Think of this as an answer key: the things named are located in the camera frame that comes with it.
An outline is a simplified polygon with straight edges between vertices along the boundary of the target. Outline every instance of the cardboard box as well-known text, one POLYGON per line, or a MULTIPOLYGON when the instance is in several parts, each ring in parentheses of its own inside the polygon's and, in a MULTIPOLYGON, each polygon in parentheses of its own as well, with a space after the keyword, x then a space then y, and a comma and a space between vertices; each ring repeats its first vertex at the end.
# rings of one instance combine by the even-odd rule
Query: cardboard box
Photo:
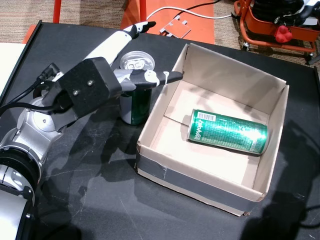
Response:
POLYGON ((173 71, 183 80, 166 85, 137 143, 138 174, 237 216, 268 193, 287 106, 284 80, 190 44, 173 71), (268 126, 262 155, 187 141, 193 109, 268 126))

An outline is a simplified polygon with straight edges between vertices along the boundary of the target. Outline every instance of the green can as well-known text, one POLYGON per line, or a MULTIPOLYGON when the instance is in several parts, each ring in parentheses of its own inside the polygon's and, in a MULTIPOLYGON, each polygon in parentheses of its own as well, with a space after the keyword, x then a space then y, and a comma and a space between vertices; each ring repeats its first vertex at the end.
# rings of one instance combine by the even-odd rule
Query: green can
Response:
MULTIPOLYGON (((153 70, 155 60, 143 51, 131 51, 120 60, 120 68, 127 70, 153 70)), ((147 121, 150 111, 152 89, 124 92, 120 96, 121 119, 130 125, 139 125, 147 121)))
POLYGON ((145 123, 149 117, 152 89, 128 91, 121 94, 120 113, 130 125, 145 123))
POLYGON ((269 134, 264 124, 194 109, 187 138, 202 144, 262 154, 267 148, 269 134))

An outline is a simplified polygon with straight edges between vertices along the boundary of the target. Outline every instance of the black table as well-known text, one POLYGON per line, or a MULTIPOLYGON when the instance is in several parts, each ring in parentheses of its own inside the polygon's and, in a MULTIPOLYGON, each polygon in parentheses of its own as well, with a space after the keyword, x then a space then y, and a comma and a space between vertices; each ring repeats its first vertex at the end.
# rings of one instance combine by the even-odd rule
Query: black table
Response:
MULTIPOLYGON (((42 23, 17 69, 5 102, 26 89, 51 62, 66 72, 115 29, 42 23)), ((145 51, 156 70, 172 69, 188 40, 141 34, 121 52, 145 51)), ((320 238, 319 93, 312 68, 196 43, 287 81, 285 123, 269 193, 251 215, 236 217, 136 174, 143 126, 119 119, 117 100, 83 117, 51 148, 36 192, 34 239, 313 240, 320 238)), ((154 104, 160 89, 153 91, 154 104)), ((20 109, 0 119, 0 136, 20 109)))

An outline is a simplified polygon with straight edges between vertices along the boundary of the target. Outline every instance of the can lid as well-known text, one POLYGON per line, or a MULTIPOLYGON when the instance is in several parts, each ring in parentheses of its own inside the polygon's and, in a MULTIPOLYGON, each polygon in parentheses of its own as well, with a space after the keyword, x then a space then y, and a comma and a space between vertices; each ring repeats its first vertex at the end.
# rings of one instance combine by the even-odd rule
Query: can lid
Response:
POLYGON ((121 58, 120 68, 126 70, 153 70, 155 69, 155 60, 144 51, 131 51, 121 58))

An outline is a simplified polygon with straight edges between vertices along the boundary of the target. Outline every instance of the black motor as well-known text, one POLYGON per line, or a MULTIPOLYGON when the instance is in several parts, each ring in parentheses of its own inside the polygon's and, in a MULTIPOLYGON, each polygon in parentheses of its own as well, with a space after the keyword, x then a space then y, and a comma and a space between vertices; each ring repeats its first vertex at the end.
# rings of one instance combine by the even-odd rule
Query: black motor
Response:
POLYGON ((310 27, 303 24, 308 17, 318 18, 320 16, 320 1, 255 0, 252 13, 255 18, 266 22, 286 26, 310 27))

